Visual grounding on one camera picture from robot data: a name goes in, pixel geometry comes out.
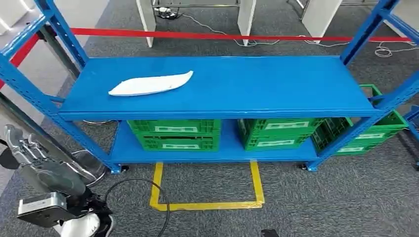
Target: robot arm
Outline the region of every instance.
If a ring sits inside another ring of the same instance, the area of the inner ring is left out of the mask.
[[[5,126],[8,149],[0,156],[7,168],[31,169],[50,193],[19,201],[18,218],[54,227],[62,237],[107,237],[113,228],[112,212],[91,192],[70,166],[48,156],[34,134],[28,139],[13,125]]]

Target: white pillar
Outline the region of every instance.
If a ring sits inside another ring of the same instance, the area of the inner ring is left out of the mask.
[[[136,0],[141,22],[145,31],[156,31],[156,19],[151,0]],[[148,46],[153,47],[153,37],[147,37]]]
[[[241,0],[239,17],[237,18],[237,25],[239,25],[240,33],[243,36],[249,36],[251,31],[251,24],[253,22],[254,8],[256,7],[256,0]],[[243,44],[248,45],[249,40],[244,39]]]
[[[311,0],[302,23],[312,37],[323,37],[342,0]]]

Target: lower shelf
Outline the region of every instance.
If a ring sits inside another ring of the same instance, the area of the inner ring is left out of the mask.
[[[256,161],[310,161],[317,154],[311,139],[298,149],[246,152],[240,143],[237,123],[233,119],[222,122],[218,152],[147,152],[142,149],[126,121],[119,124],[111,150],[113,163],[154,162],[247,162]]]

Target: blue metal shelf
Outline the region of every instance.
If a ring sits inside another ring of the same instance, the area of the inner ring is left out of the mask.
[[[115,97],[129,78],[181,74],[182,87]],[[59,110],[67,120],[371,116],[337,56],[91,58]]]
[[[340,57],[136,57],[88,58],[53,0],[35,0],[43,13],[0,52],[0,78],[57,126],[89,150],[113,173],[121,163],[156,161],[305,161],[317,167],[352,139],[366,131],[419,92],[419,71],[393,92],[369,100],[346,66],[388,20],[416,43],[419,32],[391,14],[399,0],[380,0]],[[10,57],[46,21],[50,23],[81,69],[67,98],[40,91]],[[147,96],[112,97],[108,91],[119,82],[137,77],[164,76],[193,70],[180,88]],[[61,107],[53,102],[63,102]],[[362,117],[317,154],[311,140],[295,150],[245,152],[233,121],[221,131],[219,152],[146,152],[127,124],[119,126],[111,154],[84,134],[74,120],[127,119],[244,119],[244,118]]]
[[[235,119],[223,121],[218,152],[147,152],[142,149],[128,124],[119,124],[111,162],[153,163],[162,162],[243,162],[257,161],[308,161],[317,160],[313,142],[308,139],[298,149],[246,152],[240,143]]]

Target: caster wheel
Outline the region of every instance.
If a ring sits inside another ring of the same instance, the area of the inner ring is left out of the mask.
[[[302,170],[307,170],[307,166],[305,164],[300,164],[298,167]]]
[[[126,172],[128,170],[129,170],[129,166],[128,165],[121,166],[121,173]]]
[[[302,169],[302,170],[307,170],[307,171],[310,171],[310,172],[315,172],[315,171],[317,171],[317,168],[316,167],[307,167],[307,165],[306,164],[301,164],[301,165],[299,165],[298,166],[300,169]]]

